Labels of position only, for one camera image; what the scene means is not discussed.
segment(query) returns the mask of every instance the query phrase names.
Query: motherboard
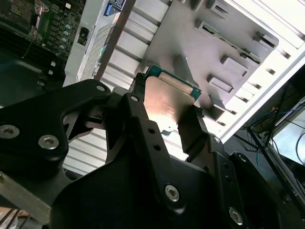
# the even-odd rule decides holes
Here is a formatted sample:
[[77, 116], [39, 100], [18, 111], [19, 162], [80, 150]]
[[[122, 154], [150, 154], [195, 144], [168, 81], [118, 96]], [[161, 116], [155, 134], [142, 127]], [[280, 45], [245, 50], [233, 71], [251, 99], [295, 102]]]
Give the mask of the motherboard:
[[0, 27], [29, 41], [22, 58], [30, 48], [39, 46], [55, 54], [65, 65], [85, 3], [85, 0], [0, 0]]

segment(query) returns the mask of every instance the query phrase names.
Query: blue cable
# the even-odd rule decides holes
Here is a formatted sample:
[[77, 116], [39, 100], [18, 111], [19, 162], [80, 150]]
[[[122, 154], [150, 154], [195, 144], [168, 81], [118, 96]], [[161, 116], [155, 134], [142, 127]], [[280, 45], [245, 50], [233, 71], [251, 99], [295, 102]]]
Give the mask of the blue cable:
[[[299, 110], [299, 109], [301, 109], [302, 107], [304, 107], [304, 103], [301, 103], [297, 108], [295, 108], [295, 109], [292, 109], [292, 110], [287, 110], [287, 111], [282, 111], [282, 112], [280, 112], [279, 114], [286, 114], [286, 113], [288, 113], [288, 112], [291, 112], [291, 111], [297, 111], [297, 110]], [[271, 114], [272, 112], [266, 112], [266, 113], [264, 113], [264, 114], [261, 114], [261, 115], [259, 115], [259, 116], [257, 116], [252, 122], [251, 122], [251, 125], [253, 125], [255, 122], [256, 122], [256, 120], [258, 119], [258, 118], [260, 118], [260, 117], [265, 117], [265, 116], [267, 116], [267, 115], [269, 115], [269, 114]]]

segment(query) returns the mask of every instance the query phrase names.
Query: metal plate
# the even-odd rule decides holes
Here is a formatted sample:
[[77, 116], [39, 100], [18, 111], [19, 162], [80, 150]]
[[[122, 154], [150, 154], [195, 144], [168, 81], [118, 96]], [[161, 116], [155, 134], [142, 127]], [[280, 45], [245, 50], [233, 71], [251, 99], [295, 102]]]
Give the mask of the metal plate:
[[144, 105], [149, 119], [158, 124], [160, 131], [173, 131], [181, 115], [194, 102], [191, 96], [157, 77], [146, 80]]
[[[275, 47], [266, 50], [265, 47], [254, 41], [253, 38], [259, 31], [272, 38], [274, 36], [224, 1], [219, 2], [225, 5], [229, 12], [226, 19], [208, 8], [211, 1], [205, 1], [198, 12], [192, 10], [190, 0], [186, 0], [185, 4], [173, 1], [138, 68], [138, 72], [142, 72], [148, 63], [152, 62], [181, 77], [179, 73], [175, 72], [174, 59], [177, 55], [183, 54], [187, 58], [193, 79], [203, 91], [199, 98], [200, 105], [210, 107], [212, 105], [210, 95], [226, 104], [259, 66], [258, 64], [253, 65], [253, 62], [242, 57], [241, 50], [247, 49], [253, 53], [253, 57], [258, 57], [259, 61], [262, 62]], [[216, 28], [218, 35], [239, 49], [232, 47], [201, 27], [196, 28], [198, 20], [203, 20], [211, 27]], [[225, 62], [227, 57], [244, 66], [247, 72], [238, 74], [226, 67], [222, 62]], [[228, 93], [209, 85], [207, 79], [211, 75], [232, 86], [233, 90]]]

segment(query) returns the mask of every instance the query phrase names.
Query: wire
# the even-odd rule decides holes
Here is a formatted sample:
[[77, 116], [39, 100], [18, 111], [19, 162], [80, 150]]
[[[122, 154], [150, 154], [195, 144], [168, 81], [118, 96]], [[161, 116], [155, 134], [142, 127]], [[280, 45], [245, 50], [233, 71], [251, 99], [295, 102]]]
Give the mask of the wire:
[[305, 132], [301, 134], [301, 136], [299, 137], [299, 139], [297, 140], [296, 145], [295, 145], [296, 156], [299, 159], [299, 161], [303, 164], [303, 166], [305, 166], [305, 163], [300, 158], [298, 147], [299, 147], [300, 140], [304, 135], [305, 135]]
[[20, 225], [19, 229], [22, 229], [22, 228], [23, 228], [24, 224], [26, 224], [26, 222], [29, 220], [30, 217], [31, 217], [31, 216], [28, 215], [28, 216], [24, 219], [24, 221], [23, 221], [22, 224]]
[[[272, 142], [274, 143], [274, 145], [275, 145], [275, 147], [276, 147], [277, 153], [279, 154], [281, 160], [283, 161], [282, 156], [281, 156], [281, 154], [280, 154], [280, 151], [278, 150], [277, 144], [276, 144], [276, 142], [274, 141], [273, 137], [271, 138], [271, 140], [272, 140]], [[291, 171], [291, 173], [294, 175], [294, 178], [295, 178], [295, 180], [296, 180], [297, 185], [299, 186], [301, 192], [302, 192], [303, 195], [305, 196], [305, 193], [304, 193], [304, 191], [303, 191], [303, 189], [302, 189], [302, 187], [301, 187], [301, 185], [303, 186], [303, 184], [296, 178], [295, 174], [294, 174], [292, 171]]]
[[[286, 113], [288, 113], [288, 112], [292, 112], [292, 111], [297, 111], [297, 110], [299, 110], [299, 109], [301, 109], [302, 107], [304, 107], [305, 106], [305, 104], [304, 104], [305, 102], [303, 102], [303, 103], [301, 103], [298, 107], [296, 107], [295, 109], [291, 109], [291, 110], [286, 110], [286, 111], [282, 111], [282, 112], [280, 112], [279, 113], [279, 115], [282, 115], [282, 114], [286, 114]], [[261, 114], [261, 115], [259, 115], [259, 116], [257, 116], [252, 122], [251, 122], [251, 125], [253, 125], [255, 122], [257, 122], [257, 120], [258, 120], [258, 118], [260, 118], [261, 117], [261, 119], [263, 119], [265, 116], [267, 116], [267, 115], [269, 115], [269, 114], [272, 114], [272, 113], [274, 113], [275, 114], [275, 112], [274, 111], [272, 111], [272, 112], [266, 112], [266, 113], [263, 113], [263, 114]]]
[[296, 124], [296, 123], [291, 122], [291, 121], [286, 120], [286, 119], [284, 119], [284, 121], [289, 122], [289, 123], [292, 123], [292, 124], [294, 124], [294, 125], [296, 125], [296, 126], [298, 126], [298, 127], [300, 127], [300, 128], [302, 128], [302, 129], [304, 129], [304, 130], [305, 130], [305, 127], [302, 127], [302, 126], [301, 126], [301, 125], [299, 125], [299, 124]]
[[10, 216], [11, 213], [13, 213], [14, 209], [11, 209], [6, 213], [6, 215], [0, 220], [0, 226], [6, 221], [6, 219]]
[[274, 180], [272, 176], [270, 176], [267, 172], [265, 172], [262, 168], [261, 168], [261, 165], [259, 164], [259, 158], [258, 156], [260, 155], [259, 152], [256, 153], [256, 163], [257, 163], [257, 166], [258, 168], [262, 171], [262, 173], [264, 173], [267, 177], [269, 177], [271, 180]]

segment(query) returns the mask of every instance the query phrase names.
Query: gray metal panel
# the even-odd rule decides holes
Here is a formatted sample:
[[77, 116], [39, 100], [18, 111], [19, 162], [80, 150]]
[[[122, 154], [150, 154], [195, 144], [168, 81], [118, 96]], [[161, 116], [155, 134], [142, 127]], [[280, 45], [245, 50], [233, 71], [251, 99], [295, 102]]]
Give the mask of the gray metal panel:
[[[184, 78], [175, 71], [173, 65], [176, 56], [183, 54], [187, 58], [193, 79], [203, 91], [199, 98], [200, 105], [210, 107], [212, 105], [210, 96], [221, 100], [226, 105], [257, 69], [258, 64], [253, 65], [241, 56], [241, 50], [213, 36], [202, 29], [202, 26], [197, 29], [195, 25], [198, 19], [216, 28], [219, 35], [238, 46], [239, 49], [247, 49], [250, 53], [254, 53], [253, 57], [258, 56], [261, 62], [276, 47], [278, 40], [227, 3], [223, 1], [221, 3], [229, 12], [226, 20], [208, 9], [206, 4], [209, 3], [204, 3], [198, 12], [195, 12], [189, 7], [189, 0], [185, 4], [174, 1], [137, 71], [142, 72], [152, 62]], [[273, 39], [272, 48], [266, 49], [253, 40], [258, 32]], [[231, 60], [230, 63], [235, 62], [235, 67], [239, 65], [239, 70], [243, 72], [232, 71], [232, 64], [231, 68], [226, 67], [226, 60]], [[233, 87], [233, 90], [228, 93], [209, 85], [207, 79], [210, 75]]]

